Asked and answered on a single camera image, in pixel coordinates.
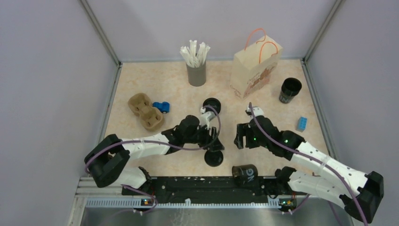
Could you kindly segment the translucent brown plastic cup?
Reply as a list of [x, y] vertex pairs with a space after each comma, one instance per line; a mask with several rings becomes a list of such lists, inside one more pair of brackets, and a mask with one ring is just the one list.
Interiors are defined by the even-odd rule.
[[237, 186], [254, 185], [257, 182], [258, 169], [253, 164], [232, 166], [233, 182]]

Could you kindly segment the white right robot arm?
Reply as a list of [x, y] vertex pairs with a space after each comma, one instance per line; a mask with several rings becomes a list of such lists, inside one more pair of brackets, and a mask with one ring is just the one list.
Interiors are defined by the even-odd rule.
[[331, 158], [302, 136], [290, 130], [278, 130], [270, 119], [260, 115], [237, 124], [234, 144], [238, 149], [264, 147], [277, 157], [295, 162], [314, 176], [290, 167], [276, 173], [276, 188], [282, 194], [291, 191], [315, 195], [343, 208], [352, 218], [372, 223], [384, 196], [383, 176], [365, 173]]

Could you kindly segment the black coffee cup lid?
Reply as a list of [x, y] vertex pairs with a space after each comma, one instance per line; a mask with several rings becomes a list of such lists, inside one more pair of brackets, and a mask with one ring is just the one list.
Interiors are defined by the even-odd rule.
[[222, 151], [210, 152], [206, 151], [204, 155], [204, 160], [208, 166], [217, 167], [223, 162], [223, 153]]

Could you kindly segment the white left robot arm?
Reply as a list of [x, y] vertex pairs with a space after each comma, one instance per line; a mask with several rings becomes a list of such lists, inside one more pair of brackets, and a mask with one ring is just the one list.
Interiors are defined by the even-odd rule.
[[168, 155], [185, 150], [185, 144], [197, 144], [197, 150], [205, 150], [211, 166], [218, 166], [223, 160], [224, 146], [219, 140], [220, 128], [210, 127], [210, 121], [220, 119], [212, 112], [200, 117], [186, 116], [171, 129], [156, 135], [134, 139], [121, 139], [116, 134], [106, 136], [84, 159], [85, 171], [94, 179], [97, 187], [107, 187], [115, 182], [133, 187], [139, 194], [150, 191], [148, 172], [142, 168], [126, 169], [130, 160], [152, 155]]

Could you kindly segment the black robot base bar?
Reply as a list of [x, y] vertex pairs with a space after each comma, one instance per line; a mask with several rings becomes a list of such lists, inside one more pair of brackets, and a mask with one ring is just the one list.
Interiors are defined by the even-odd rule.
[[233, 177], [152, 177], [140, 191], [154, 195], [159, 203], [250, 204], [267, 203], [272, 197], [300, 195], [272, 176], [257, 176], [237, 185]]

